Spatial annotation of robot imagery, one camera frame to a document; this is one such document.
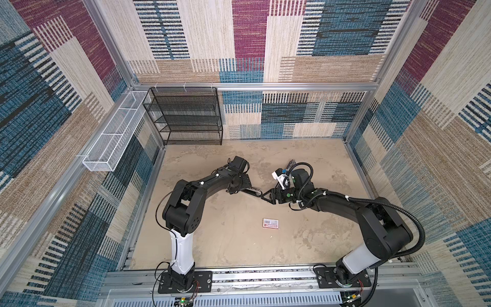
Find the box with barcode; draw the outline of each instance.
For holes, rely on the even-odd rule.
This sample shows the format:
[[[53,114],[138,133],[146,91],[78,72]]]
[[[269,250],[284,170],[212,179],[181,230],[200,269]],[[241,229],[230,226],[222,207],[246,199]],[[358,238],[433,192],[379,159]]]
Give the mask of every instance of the box with barcode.
[[[278,229],[278,220],[263,219],[263,227]]]

